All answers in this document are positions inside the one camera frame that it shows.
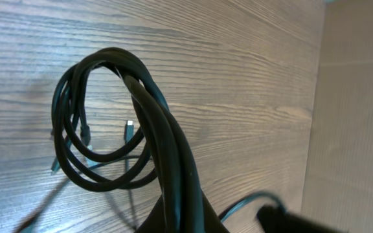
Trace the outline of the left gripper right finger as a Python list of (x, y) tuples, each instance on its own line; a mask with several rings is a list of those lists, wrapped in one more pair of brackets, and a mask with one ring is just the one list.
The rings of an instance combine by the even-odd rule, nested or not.
[(217, 214), (215, 213), (214, 209), (212, 208), (209, 200), (202, 193), (202, 200), (203, 200), (203, 213), (204, 213), (204, 227), (206, 233), (229, 233), (229, 231), (225, 228), (223, 223), (218, 218)]

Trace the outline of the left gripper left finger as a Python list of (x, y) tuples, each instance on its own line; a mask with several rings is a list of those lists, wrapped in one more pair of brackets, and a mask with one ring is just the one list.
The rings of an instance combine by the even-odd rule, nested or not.
[(162, 195), (135, 233), (163, 233), (174, 231), (174, 198)]

